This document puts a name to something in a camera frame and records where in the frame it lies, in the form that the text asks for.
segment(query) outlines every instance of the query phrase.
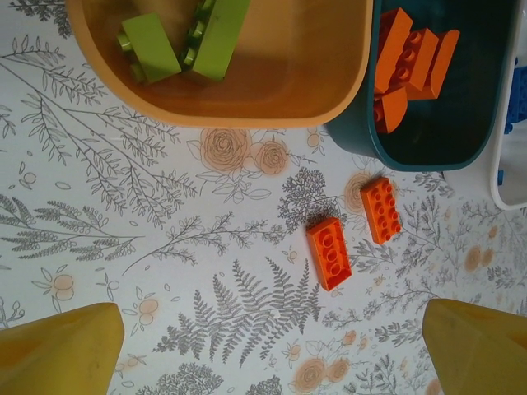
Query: orange round dot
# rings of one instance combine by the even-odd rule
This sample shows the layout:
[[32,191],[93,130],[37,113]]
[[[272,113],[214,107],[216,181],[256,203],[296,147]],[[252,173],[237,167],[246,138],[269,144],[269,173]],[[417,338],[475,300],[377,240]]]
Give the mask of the orange round dot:
[[392,208],[392,209],[389,210],[389,217],[392,220],[396,221],[399,218],[399,214],[396,212],[396,210],[394,208]]
[[334,264],[330,269],[329,272],[332,276],[337,276],[340,273],[340,265]]
[[374,107],[373,108],[373,119],[376,122],[379,122],[381,119],[383,119],[385,116],[382,114],[381,109]]
[[328,262],[335,262],[337,260],[337,250],[327,249],[324,251],[324,257]]
[[379,214],[380,216],[383,216],[385,214],[385,208],[382,207],[381,203],[377,203],[375,205],[375,212]]
[[401,67],[397,70],[396,76],[399,80],[406,80],[410,76],[410,71],[405,67]]
[[407,49],[403,52],[403,59],[405,62],[412,62],[412,60],[415,58],[415,52],[411,49]]
[[329,230],[323,230],[319,237],[320,243],[325,247],[331,247],[334,243],[333,236]]
[[412,44],[416,44],[418,43],[419,41],[421,41],[421,33],[419,33],[418,31],[413,31],[410,36],[408,37],[408,41]]

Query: orange flower illustration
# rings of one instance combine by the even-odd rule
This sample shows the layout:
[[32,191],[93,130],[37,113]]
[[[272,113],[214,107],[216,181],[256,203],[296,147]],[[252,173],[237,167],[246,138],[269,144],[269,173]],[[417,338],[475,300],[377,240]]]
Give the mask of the orange flower illustration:
[[494,258],[494,250],[493,249],[486,249],[483,253],[483,258],[481,259],[481,266],[487,267],[492,263],[492,259]]
[[332,383],[338,383],[339,381],[342,381],[342,379],[346,377],[350,365],[351,364],[349,363],[349,360],[334,361],[331,366],[328,367],[328,370],[326,372],[328,380]]
[[494,239],[497,236],[497,226],[494,225],[489,231],[488,231],[488,238]]
[[474,245],[467,253],[467,258],[464,260],[464,270],[469,273],[474,272],[481,262],[481,247]]
[[364,211],[362,204],[361,189],[371,180],[368,173],[357,173],[353,175],[346,184],[344,189],[344,201],[349,211],[361,213]]
[[289,161],[285,142],[269,141],[253,144],[250,154],[254,158],[256,167],[265,174],[282,173]]
[[324,360],[313,358],[304,362],[296,371],[295,389],[297,393],[309,393],[322,384],[326,375]]
[[210,170],[230,173],[240,169],[250,153],[247,130],[204,129],[201,132],[201,160]]
[[157,311],[159,308],[159,303],[157,300],[154,299],[147,299],[141,302],[139,305],[139,313],[141,316],[139,317],[139,322],[142,325],[150,325],[154,322],[154,316],[153,314]]
[[55,297],[60,301],[70,300],[73,295],[73,277],[68,274],[56,276],[53,281]]
[[350,331],[344,335],[343,345],[350,346],[351,344],[355,342],[355,339],[357,339],[357,332]]
[[443,388],[441,388],[441,383],[438,378],[433,379],[427,386],[425,391],[426,395],[440,395]]

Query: fern illustration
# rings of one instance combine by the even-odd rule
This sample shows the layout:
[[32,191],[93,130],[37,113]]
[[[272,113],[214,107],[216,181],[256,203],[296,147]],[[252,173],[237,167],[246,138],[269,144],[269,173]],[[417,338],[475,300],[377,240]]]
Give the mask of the fern illustration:
[[320,170],[301,167],[295,177],[288,177],[282,186],[286,194],[280,197],[278,218],[286,220],[287,232],[292,234],[300,226],[308,228],[329,216],[346,223],[347,214],[340,211],[337,196],[327,196],[326,181]]
[[37,16],[43,22],[53,18],[58,33],[64,39],[72,35],[64,0],[16,0],[10,2],[9,7],[24,12],[27,16]]
[[245,395],[282,395],[282,385],[280,378],[273,376],[265,381],[260,381],[256,385],[251,385]]
[[[0,194],[0,224],[23,229],[16,237],[0,240],[16,244],[13,251],[30,252],[20,259],[41,258],[69,251],[77,254],[77,261],[106,261],[129,255],[135,251],[133,241],[142,236],[116,236],[103,230],[108,218],[96,209],[84,206],[81,210],[63,202],[48,202],[48,207],[31,213],[16,197]],[[45,226],[53,223],[61,230]]]
[[232,352],[241,350],[240,367],[251,352],[260,346],[265,360],[276,341],[293,328],[304,332],[309,317],[319,319],[319,284],[309,290],[309,263],[305,262],[302,277],[296,286],[291,276],[267,258],[274,275],[273,288],[262,285],[256,276],[234,261],[232,271],[236,289],[231,290],[218,275],[212,279],[216,303],[206,302],[199,290],[194,293],[195,319],[180,313],[179,326],[168,327],[154,349],[155,352],[178,350],[184,356],[192,351],[199,359],[209,339],[209,359],[214,361],[222,351],[226,363]]
[[184,244],[213,247],[217,254],[222,256],[229,247],[227,239],[235,241],[241,249],[249,249],[253,245],[251,239],[260,238],[262,241],[277,245],[285,237],[285,232],[280,225],[271,225],[270,229],[267,229],[267,221],[251,221],[242,228],[232,227],[233,217],[232,212],[217,216],[214,224],[207,228],[202,225],[201,216],[192,216],[180,220],[179,229],[172,226],[170,232],[166,232],[168,242],[137,259],[126,268],[123,274],[150,256],[158,258],[160,261],[177,258],[183,263],[197,265],[198,260],[194,252],[189,251],[187,247],[181,247]]
[[182,364],[177,374],[163,374],[155,387],[140,388],[136,395],[209,395],[223,383],[206,365]]

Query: leaf illustration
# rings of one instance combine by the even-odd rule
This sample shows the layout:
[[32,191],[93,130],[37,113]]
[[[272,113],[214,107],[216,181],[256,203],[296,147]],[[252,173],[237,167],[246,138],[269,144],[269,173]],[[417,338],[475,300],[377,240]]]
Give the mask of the leaf illustration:
[[195,160],[201,160],[201,142],[198,140],[187,141],[187,147]]
[[[201,292],[194,295],[195,319],[179,315],[179,327],[168,327],[164,336],[154,349],[156,352],[178,350],[184,356],[192,351],[199,358],[205,347],[205,339],[210,338],[210,359],[214,360],[217,350],[222,350],[222,361],[226,363],[231,353],[243,347],[240,366],[250,353],[261,345],[260,358],[267,354],[293,328],[298,328],[296,317],[307,314],[318,319],[318,284],[314,288],[315,297],[300,300],[305,292],[305,276],[296,287],[291,276],[274,261],[267,259],[274,274],[273,289],[262,286],[262,281],[242,268],[238,261],[232,266],[236,290],[229,289],[218,275],[212,279],[215,304],[203,300]],[[305,265],[309,276],[309,264]]]

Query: botanical print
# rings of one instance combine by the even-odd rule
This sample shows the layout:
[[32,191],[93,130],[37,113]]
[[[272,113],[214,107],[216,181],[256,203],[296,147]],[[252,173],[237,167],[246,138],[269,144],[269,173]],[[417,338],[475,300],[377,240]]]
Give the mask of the botanical print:
[[347,222],[347,214],[338,204],[339,197],[326,196],[325,186],[320,170],[301,167],[296,176],[287,177],[282,186],[285,196],[280,197],[278,218],[286,220],[289,234],[302,225],[309,228],[330,216],[336,216],[342,223]]
[[[343,393],[356,395],[404,395],[409,393],[423,393],[422,390],[428,384],[426,379],[430,369],[430,361],[418,361],[413,375],[404,374],[401,377],[397,371],[393,357],[387,354],[374,363],[373,369],[367,367],[361,373],[356,374],[355,379],[344,386]],[[432,383],[434,383],[433,386],[436,388],[438,384],[437,379],[430,382],[426,394],[429,393],[428,389]]]
[[[0,8],[13,34],[0,49],[0,331],[40,318],[35,292],[51,313],[118,303],[110,395],[440,395],[430,299],[527,316],[527,210],[349,154],[321,126],[150,119],[63,38],[63,0]],[[403,227],[382,245],[360,195],[380,175]],[[354,272],[331,292],[305,240],[326,216]]]
[[166,232],[168,241],[165,244],[135,260],[126,268],[123,275],[149,256],[158,258],[160,261],[178,258],[183,263],[190,263],[192,266],[197,265],[198,260],[195,253],[189,251],[187,247],[182,247],[184,244],[214,247],[221,257],[230,245],[227,240],[236,242],[241,249],[249,249],[253,245],[251,239],[259,238],[262,241],[277,245],[285,236],[280,225],[268,227],[266,220],[247,222],[243,228],[233,227],[231,226],[233,216],[232,212],[217,216],[212,227],[207,228],[202,225],[201,216],[192,216],[180,220],[179,229],[172,226],[170,231]]
[[454,189],[448,186],[441,173],[416,173],[413,182],[420,187],[424,187],[428,193],[438,192],[439,196],[444,198],[453,198],[455,195]]
[[0,330],[9,328],[11,326],[10,323],[15,323],[25,315],[26,312],[24,309],[21,309],[20,302],[18,300],[15,300],[11,308],[8,308],[4,299],[0,296],[0,325],[2,325]]
[[105,272],[105,281],[104,282],[97,282],[96,286],[103,286],[103,287],[105,287],[106,288],[106,294],[108,295],[108,300],[113,302],[114,301],[114,291],[119,289],[120,284],[116,280],[110,280],[108,278],[108,273]]
[[136,395],[210,395],[222,383],[222,377],[206,365],[181,364],[177,373],[163,374],[155,387],[143,387]]
[[51,295],[51,303],[57,313],[62,313],[61,302],[73,299],[75,295],[75,281],[69,274],[63,273],[68,265],[62,265],[54,274],[43,267],[40,268],[43,281],[33,280],[31,284],[44,290],[42,295]]
[[144,332],[145,328],[154,322],[154,318],[157,316],[156,311],[159,309],[159,302],[153,298],[155,294],[155,292],[144,294],[142,289],[136,286],[137,301],[133,302],[133,309],[121,309],[123,314],[137,318],[130,332],[130,337],[135,335],[138,330]]
[[72,35],[64,0],[16,0],[10,2],[9,7],[24,12],[27,16],[38,16],[41,21],[53,18],[59,35],[64,39]]
[[268,198],[271,191],[253,188],[257,179],[282,173],[290,159],[297,165],[303,160],[312,162],[294,155],[276,134],[273,130],[202,130],[200,140],[187,142],[192,156],[208,169],[196,175],[203,181],[201,190],[206,183],[213,183],[212,193],[225,196],[224,202],[232,200],[236,204],[245,198]]
[[313,151],[312,154],[320,153],[326,156],[324,149],[324,138],[329,136],[329,133],[322,128],[307,128],[307,146]]
[[15,124],[8,119],[12,110],[5,105],[0,105],[0,111],[0,127],[2,128],[2,138],[6,138],[8,134],[16,136]]
[[105,232],[103,228],[108,225],[109,218],[88,206],[77,209],[67,203],[49,201],[48,207],[37,208],[34,213],[16,197],[0,194],[0,224],[23,229],[16,237],[1,237],[0,240],[16,244],[12,251],[19,253],[20,259],[68,251],[77,255],[77,261],[101,258],[112,261],[133,253],[133,241],[141,237]]
[[217,351],[221,351],[222,361],[226,363],[239,347],[242,348],[241,367],[256,347],[260,348],[260,359],[265,360],[277,341],[293,328],[303,333],[308,318],[318,321],[321,309],[319,283],[309,287],[309,263],[305,262],[304,272],[296,285],[274,261],[267,258],[267,263],[274,276],[272,287],[261,286],[262,280],[244,270],[238,261],[232,266],[235,290],[227,288],[220,277],[214,275],[212,286],[216,306],[203,300],[201,292],[196,290],[196,319],[179,313],[180,326],[168,327],[168,336],[161,339],[154,351],[174,351],[177,348],[182,356],[192,351],[199,359],[206,339],[210,337],[211,362]]
[[280,378],[273,376],[265,381],[260,381],[256,385],[251,385],[245,395],[283,395]]
[[289,383],[293,393],[326,393],[334,384],[347,376],[352,363],[347,358],[352,344],[346,337],[341,341],[307,341],[305,348],[310,357],[296,370]]
[[[94,77],[86,76],[91,72],[88,67],[81,72],[71,68],[65,71],[66,56],[60,48],[51,49],[38,37],[31,46],[27,36],[21,44],[14,39],[12,49],[12,53],[0,59],[13,66],[1,63],[0,68],[29,90],[27,100],[22,103],[33,112],[21,121],[33,125],[30,137],[38,137],[48,161],[56,160],[63,166],[68,166],[72,160],[83,163],[92,193],[100,194],[107,210],[111,208],[121,216],[131,210],[162,228],[181,209],[185,199],[196,196],[196,188],[187,174],[169,169],[157,172],[152,167],[158,164],[159,158],[166,156],[164,142],[179,142],[175,136],[170,137],[173,127],[136,116],[130,110],[121,115],[119,107],[100,112],[81,110],[75,105],[98,105],[100,98],[107,95]],[[17,64],[41,72],[42,87],[17,74]],[[74,105],[72,109],[59,103],[62,97]],[[89,125],[84,120],[86,115],[99,119],[103,130],[118,133],[119,138],[110,138],[100,127]],[[66,122],[76,127],[65,128]]]

